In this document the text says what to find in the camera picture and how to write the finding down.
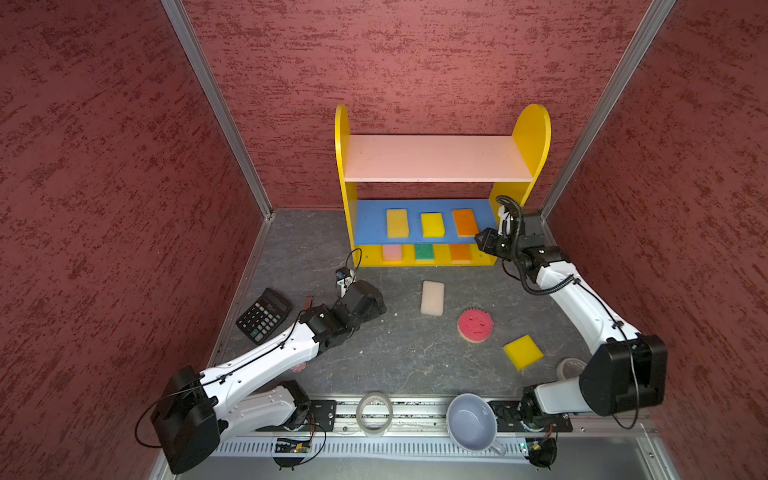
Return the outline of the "small yellow square sponge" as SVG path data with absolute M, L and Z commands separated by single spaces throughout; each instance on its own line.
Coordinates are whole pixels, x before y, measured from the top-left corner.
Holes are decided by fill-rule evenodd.
M 424 238 L 443 238 L 446 234 L 443 216 L 439 212 L 420 215 L 422 236 Z

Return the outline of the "beige white sponge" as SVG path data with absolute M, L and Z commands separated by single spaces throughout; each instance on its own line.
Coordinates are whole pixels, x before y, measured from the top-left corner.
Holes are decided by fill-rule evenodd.
M 422 315 L 439 317 L 444 312 L 445 284 L 425 280 L 422 284 L 420 312 Z

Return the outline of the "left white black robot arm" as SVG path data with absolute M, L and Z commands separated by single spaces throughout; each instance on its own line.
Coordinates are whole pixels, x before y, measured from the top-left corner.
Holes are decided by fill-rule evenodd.
M 352 283 L 332 306 L 313 306 L 289 327 L 249 352 L 201 372 L 175 372 L 159 399 L 148 407 L 170 472 L 188 472 L 221 442 L 265 427 L 296 429 L 311 401 L 295 381 L 262 392 L 284 372 L 342 345 L 367 321 L 386 312 L 382 293 L 367 281 Z

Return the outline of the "long yellow sponge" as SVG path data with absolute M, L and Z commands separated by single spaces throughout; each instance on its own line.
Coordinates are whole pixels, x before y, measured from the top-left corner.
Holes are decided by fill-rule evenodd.
M 408 211 L 406 209 L 388 209 L 386 211 L 388 239 L 407 239 L 410 235 Z

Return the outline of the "orange sponge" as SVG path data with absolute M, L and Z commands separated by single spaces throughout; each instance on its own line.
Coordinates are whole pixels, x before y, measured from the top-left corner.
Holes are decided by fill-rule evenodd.
M 479 233 L 478 224 L 472 209 L 452 211 L 458 238 L 473 238 Z
M 472 253 L 469 244 L 451 244 L 449 246 L 451 262 L 454 264 L 469 264 Z

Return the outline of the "round pink smiley sponge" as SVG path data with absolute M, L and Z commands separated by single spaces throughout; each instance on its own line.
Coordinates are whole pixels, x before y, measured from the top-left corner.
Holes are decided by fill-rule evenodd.
M 492 334 L 495 326 L 491 315 L 480 309 L 464 311 L 457 320 L 461 337 L 470 343 L 482 343 Z

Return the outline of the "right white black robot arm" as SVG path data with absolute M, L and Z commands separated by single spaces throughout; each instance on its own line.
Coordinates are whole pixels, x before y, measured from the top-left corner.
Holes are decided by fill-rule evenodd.
M 476 234 L 479 250 L 512 264 L 513 278 L 528 294 L 549 296 L 581 334 L 591 357 L 576 377 L 525 388 L 518 418 L 530 430 L 553 424 L 561 414 L 616 417 L 640 413 L 664 400 L 668 349 L 656 335 L 643 335 L 610 308 L 557 246 L 528 232 L 522 207 L 497 198 L 499 225 Z

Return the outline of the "green sponge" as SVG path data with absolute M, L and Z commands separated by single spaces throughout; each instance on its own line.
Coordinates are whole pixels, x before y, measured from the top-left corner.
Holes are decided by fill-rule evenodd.
M 431 244 L 415 245 L 414 258 L 417 262 L 433 262 L 435 260 L 433 246 Z

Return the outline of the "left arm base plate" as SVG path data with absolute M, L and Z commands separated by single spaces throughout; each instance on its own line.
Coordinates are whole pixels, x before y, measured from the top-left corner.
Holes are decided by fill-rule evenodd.
M 317 425 L 329 431 L 334 428 L 338 402 L 336 400 L 311 400 L 301 404 L 278 427 L 279 431 L 311 432 Z

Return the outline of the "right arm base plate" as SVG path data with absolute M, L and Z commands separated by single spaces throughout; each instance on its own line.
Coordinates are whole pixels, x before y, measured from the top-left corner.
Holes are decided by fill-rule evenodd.
M 573 426 L 567 414 L 542 414 L 524 419 L 518 400 L 491 400 L 499 433 L 570 433 Z

